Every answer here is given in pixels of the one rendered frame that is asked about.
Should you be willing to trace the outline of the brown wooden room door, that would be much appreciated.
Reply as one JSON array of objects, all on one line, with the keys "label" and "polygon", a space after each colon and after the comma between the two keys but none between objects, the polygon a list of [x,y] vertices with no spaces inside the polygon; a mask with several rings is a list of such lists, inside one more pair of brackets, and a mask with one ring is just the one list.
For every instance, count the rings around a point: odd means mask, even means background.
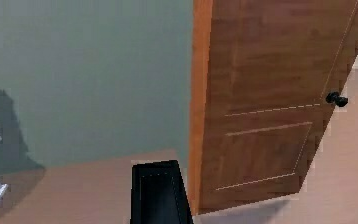
[{"label": "brown wooden room door", "polygon": [[357,55],[358,0],[193,0],[192,213],[299,192]]}]

